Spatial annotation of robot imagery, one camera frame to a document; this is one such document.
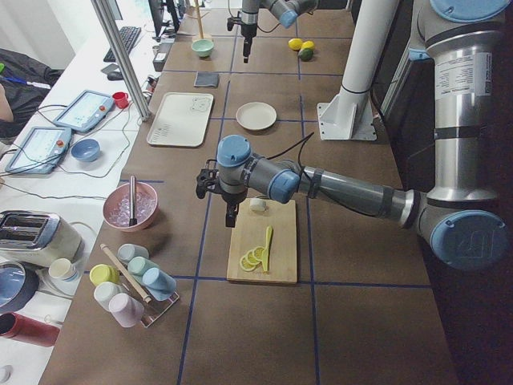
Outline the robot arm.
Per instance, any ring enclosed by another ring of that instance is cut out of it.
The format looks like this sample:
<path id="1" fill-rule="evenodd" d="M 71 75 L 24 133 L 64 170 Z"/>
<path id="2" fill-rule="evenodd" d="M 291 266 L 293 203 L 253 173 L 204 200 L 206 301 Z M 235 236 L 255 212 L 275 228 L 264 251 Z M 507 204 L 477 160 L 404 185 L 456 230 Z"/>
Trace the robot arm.
<path id="1" fill-rule="evenodd" d="M 244 37 L 243 62 L 248 63 L 252 40 L 257 36 L 260 8 L 267 9 L 279 24 L 287 29 L 300 15 L 314 12 L 318 4 L 318 0 L 244 0 L 237 16 L 241 25 L 241 35 Z"/>
<path id="2" fill-rule="evenodd" d="M 489 177 L 493 54 L 509 1 L 397 1 L 360 4 L 337 94 L 317 107 L 322 140 L 360 140 L 370 110 L 383 118 L 400 187 L 373 184 L 257 154 L 239 135 L 216 150 L 210 189 L 234 226 L 249 190 L 287 203 L 300 193 L 352 212 L 397 222 L 433 257 L 480 270 L 507 255 L 511 236 Z"/>

